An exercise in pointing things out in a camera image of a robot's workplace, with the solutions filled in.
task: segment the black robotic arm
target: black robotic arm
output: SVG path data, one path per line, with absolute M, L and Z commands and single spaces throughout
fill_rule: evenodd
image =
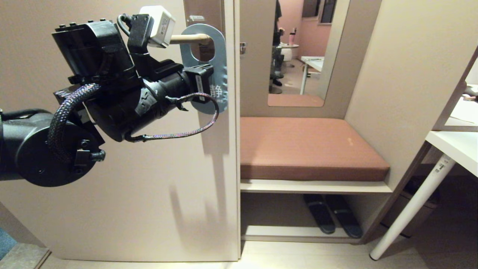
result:
M 56 29 L 53 37 L 74 73 L 68 78 L 73 86 L 54 93 L 60 103 L 55 114 L 0 110 L 0 180 L 54 187 L 81 178 L 106 156 L 95 125 L 118 142 L 146 142 L 195 135 L 214 124 L 219 108 L 208 92 L 213 67 L 152 58 L 147 44 L 154 19 L 150 14 L 119 16 L 129 51 L 112 21 Z M 212 102 L 212 120 L 187 133 L 132 136 L 174 108 L 186 110 L 186 101 Z

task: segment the white table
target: white table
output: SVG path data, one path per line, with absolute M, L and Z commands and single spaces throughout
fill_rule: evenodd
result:
M 324 66 L 324 57 L 320 56 L 302 56 L 300 60 L 305 63 L 304 75 L 302 76 L 302 85 L 300 87 L 300 94 L 303 95 L 305 92 L 305 80 L 307 79 L 307 72 L 309 66 L 316 69 L 319 72 L 322 72 L 322 67 Z
M 373 260 L 378 260 L 388 249 L 456 162 L 478 177 L 478 133 L 431 131 L 425 139 L 441 150 L 443 155 L 387 233 L 370 252 Z
M 478 90 L 478 85 L 470 85 Z M 460 97 L 458 103 L 445 123 L 451 126 L 478 126 L 478 103 L 475 101 L 465 101 Z
M 281 43 L 279 46 L 281 48 L 298 48 L 299 47 L 299 45 L 297 45 L 297 44 L 289 45 L 289 44 L 284 44 L 284 43 Z

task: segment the bottle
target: bottle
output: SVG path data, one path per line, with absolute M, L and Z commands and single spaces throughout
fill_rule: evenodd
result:
M 297 32 L 297 28 L 292 29 L 292 33 L 289 34 L 289 45 L 294 45 L 295 33 Z

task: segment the black cable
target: black cable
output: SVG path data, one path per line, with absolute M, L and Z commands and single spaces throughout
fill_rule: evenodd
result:
M 126 14 L 121 14 L 118 16 L 118 18 L 116 19 L 116 22 L 118 23 L 118 26 L 119 28 L 127 35 L 129 36 L 130 35 L 130 31 L 128 29 L 126 29 L 126 25 L 124 22 L 129 22 L 131 21 L 131 17 L 129 17 L 128 15 Z
M 195 92 L 195 93 L 191 93 L 191 94 L 188 94 L 188 95 L 185 95 L 185 96 L 182 96 L 180 98 L 171 98 L 171 97 L 166 97 L 169 101 L 171 101 L 173 104 L 175 104 L 180 110 L 186 110 L 185 108 L 182 107 L 182 103 L 188 101 L 188 99 L 190 99 L 191 97 L 195 97 L 195 96 L 203 96 L 203 97 L 206 97 L 208 98 L 210 101 L 213 102 L 214 104 L 214 115 L 212 117 L 212 120 L 204 125 L 203 127 L 199 128 L 199 129 L 196 129 L 196 130 L 193 130 L 193 131 L 190 131 L 190 132 L 185 132 L 185 133 L 177 133 L 177 134 L 157 134 L 157 135 L 139 135 L 139 136 L 135 136 L 135 137 L 131 137 L 131 133 L 128 133 L 125 135 L 125 140 L 126 141 L 129 141 L 129 142 L 139 142 L 139 141 L 143 141 L 143 142 L 146 142 L 146 141 L 150 141 L 150 140 L 158 140 L 158 139 L 170 139 L 170 138 L 181 138 L 181 137 L 188 137 L 188 136 L 192 136 L 192 135 L 195 135 L 195 134 L 198 134 L 200 132 L 203 132 L 207 129 L 209 129 L 209 127 L 211 127 L 217 120 L 217 117 L 219 116 L 219 105 L 217 104 L 217 101 L 216 99 L 214 99 L 212 96 L 210 96 L 209 94 L 205 94 L 205 93 L 201 93 L 201 92 Z
M 48 147 L 53 155 L 61 162 L 70 163 L 74 159 L 73 154 L 65 149 L 63 142 L 63 135 L 68 117 L 77 105 L 91 98 L 91 96 L 97 93 L 100 88 L 101 87 L 95 83 L 81 86 L 62 102 L 53 115 L 48 130 Z
M 32 109 L 22 109 L 22 110 L 17 110 L 17 111 L 11 111 L 11 112 L 4 112 L 2 115 L 2 120 L 8 121 L 8 120 L 14 120 L 18 119 L 20 117 L 24 116 L 31 116 L 35 115 L 38 113 L 48 113 L 50 112 L 46 111 L 45 109 L 41 108 L 32 108 Z

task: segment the black slipper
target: black slipper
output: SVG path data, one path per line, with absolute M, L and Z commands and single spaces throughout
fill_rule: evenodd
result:
M 317 225 L 324 234 L 335 232 L 335 223 L 330 216 L 327 205 L 320 194 L 304 194 L 304 201 L 309 207 Z
M 326 201 L 347 235 L 352 238 L 361 238 L 363 235 L 362 229 L 344 197 L 329 194 L 326 195 Z

